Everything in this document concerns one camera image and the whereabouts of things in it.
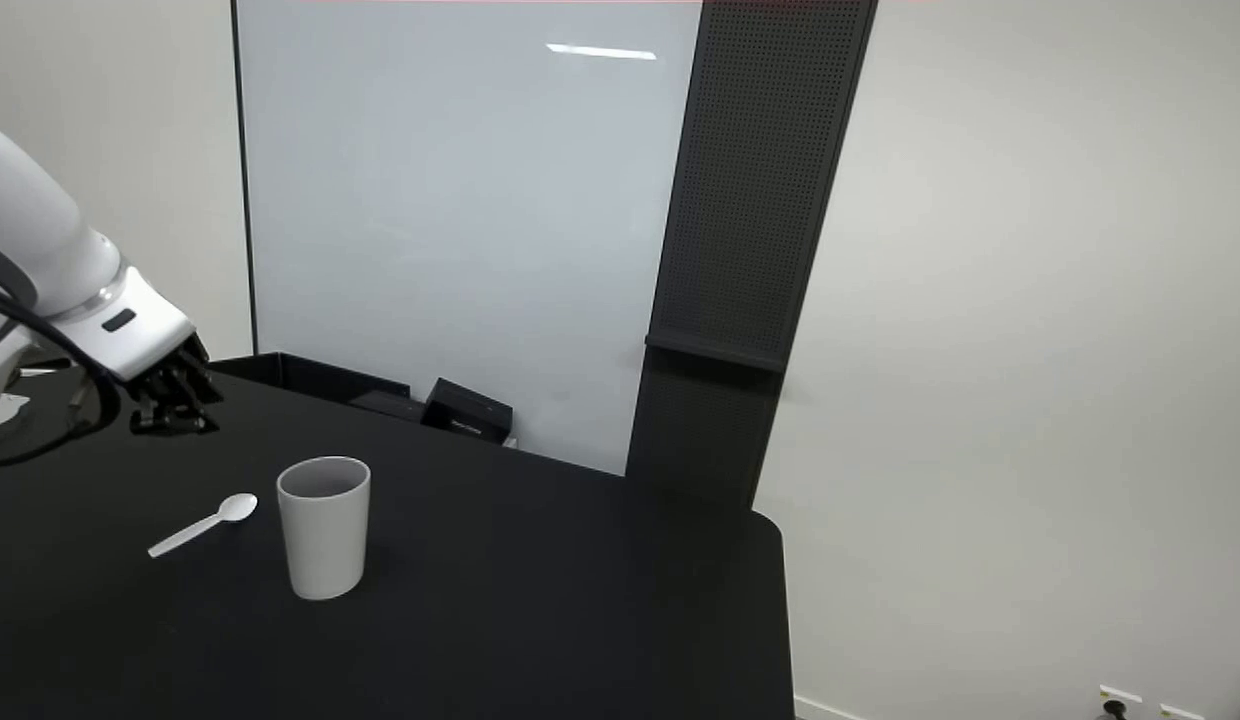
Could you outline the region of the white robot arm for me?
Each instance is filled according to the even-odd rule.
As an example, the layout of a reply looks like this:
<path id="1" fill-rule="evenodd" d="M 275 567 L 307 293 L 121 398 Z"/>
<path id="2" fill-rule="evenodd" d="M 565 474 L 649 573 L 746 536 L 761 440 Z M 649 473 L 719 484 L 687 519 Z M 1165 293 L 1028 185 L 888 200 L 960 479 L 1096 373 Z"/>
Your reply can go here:
<path id="1" fill-rule="evenodd" d="M 137 430 L 211 430 L 220 393 L 193 314 L 0 128 L 0 403 L 40 344 L 128 393 Z"/>

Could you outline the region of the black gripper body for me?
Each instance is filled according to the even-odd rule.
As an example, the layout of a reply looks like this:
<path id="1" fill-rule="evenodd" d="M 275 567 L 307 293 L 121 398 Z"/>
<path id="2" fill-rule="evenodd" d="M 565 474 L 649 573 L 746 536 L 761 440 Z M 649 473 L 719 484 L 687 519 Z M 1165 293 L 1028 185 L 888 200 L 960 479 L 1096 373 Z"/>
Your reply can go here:
<path id="1" fill-rule="evenodd" d="M 214 427 L 206 409 L 220 398 L 206 377 L 206 347 L 188 334 L 157 366 L 125 385 L 131 398 L 128 427 L 137 437 L 204 437 Z"/>

